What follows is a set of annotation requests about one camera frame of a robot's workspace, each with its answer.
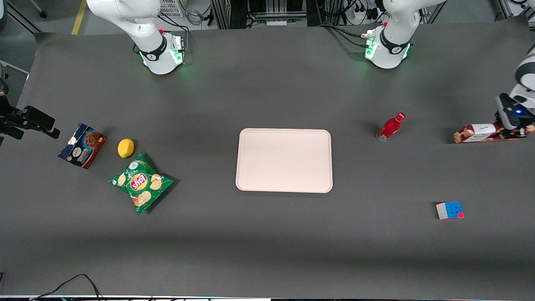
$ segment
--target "green chip bag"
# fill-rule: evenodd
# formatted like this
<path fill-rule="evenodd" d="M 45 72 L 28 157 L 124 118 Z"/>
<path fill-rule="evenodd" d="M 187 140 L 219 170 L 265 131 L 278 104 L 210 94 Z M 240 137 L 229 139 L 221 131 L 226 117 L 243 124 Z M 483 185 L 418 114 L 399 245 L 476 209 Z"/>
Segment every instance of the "green chip bag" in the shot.
<path fill-rule="evenodd" d="M 138 215 L 173 184 L 173 180 L 157 174 L 143 154 L 137 155 L 125 171 L 109 182 L 130 194 Z"/>

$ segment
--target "red bottle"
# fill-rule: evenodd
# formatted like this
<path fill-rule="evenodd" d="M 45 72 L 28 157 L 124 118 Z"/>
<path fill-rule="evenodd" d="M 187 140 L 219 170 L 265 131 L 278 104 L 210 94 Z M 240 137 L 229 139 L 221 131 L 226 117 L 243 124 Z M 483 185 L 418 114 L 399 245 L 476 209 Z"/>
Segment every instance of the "red bottle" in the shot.
<path fill-rule="evenodd" d="M 403 119 L 405 119 L 405 114 L 402 112 L 399 112 L 396 117 L 390 118 L 377 133 L 377 139 L 381 142 L 386 142 L 390 139 L 400 129 Z"/>

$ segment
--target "yellow lemon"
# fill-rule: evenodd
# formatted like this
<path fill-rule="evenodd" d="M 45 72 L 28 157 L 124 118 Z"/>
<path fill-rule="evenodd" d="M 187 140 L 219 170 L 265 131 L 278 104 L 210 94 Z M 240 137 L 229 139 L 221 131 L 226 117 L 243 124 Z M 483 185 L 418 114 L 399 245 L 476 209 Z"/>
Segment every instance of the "yellow lemon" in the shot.
<path fill-rule="evenodd" d="M 117 153 L 119 153 L 119 156 L 121 158 L 128 158 L 132 155 L 134 152 L 134 142 L 130 139 L 123 139 L 121 142 L 119 142 L 119 146 L 117 147 Z"/>

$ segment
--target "cookie package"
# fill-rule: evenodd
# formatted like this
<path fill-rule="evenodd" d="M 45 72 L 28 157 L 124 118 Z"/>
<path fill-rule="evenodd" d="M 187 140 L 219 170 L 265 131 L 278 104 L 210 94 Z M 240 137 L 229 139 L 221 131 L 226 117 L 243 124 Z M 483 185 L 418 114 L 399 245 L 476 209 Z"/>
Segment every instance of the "cookie package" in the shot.
<path fill-rule="evenodd" d="M 88 125 L 79 123 L 67 146 L 58 153 L 58 157 L 76 166 L 88 169 L 104 142 L 106 142 L 106 136 Z"/>
<path fill-rule="evenodd" d="M 495 142 L 518 140 L 519 129 L 507 131 L 501 123 L 468 124 L 453 134 L 455 143 Z M 535 126 L 525 127 L 525 134 L 535 132 Z"/>

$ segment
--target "gray tabletop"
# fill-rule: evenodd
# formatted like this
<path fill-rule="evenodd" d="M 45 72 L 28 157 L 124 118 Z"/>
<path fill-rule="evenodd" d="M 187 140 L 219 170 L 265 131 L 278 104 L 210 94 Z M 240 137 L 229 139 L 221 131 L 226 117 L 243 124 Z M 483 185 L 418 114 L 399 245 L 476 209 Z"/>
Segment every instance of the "gray tabletop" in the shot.
<path fill-rule="evenodd" d="M 421 26 L 395 70 L 323 28 L 194 32 L 167 76 L 126 35 L 37 39 L 19 106 L 54 116 L 62 135 L 0 148 L 0 294 L 87 273 L 105 295 L 533 300 L 535 137 L 452 141 L 492 122 L 513 87 L 524 18 Z M 398 111 L 401 132 L 378 142 Z M 56 157 L 79 122 L 109 138 L 88 170 Z M 239 191 L 246 127 L 328 130 L 332 191 Z M 123 138 L 179 180 L 142 216 L 107 182 L 129 163 Z M 442 201 L 466 217 L 440 221 Z M 91 292 L 84 280 L 61 291 Z"/>

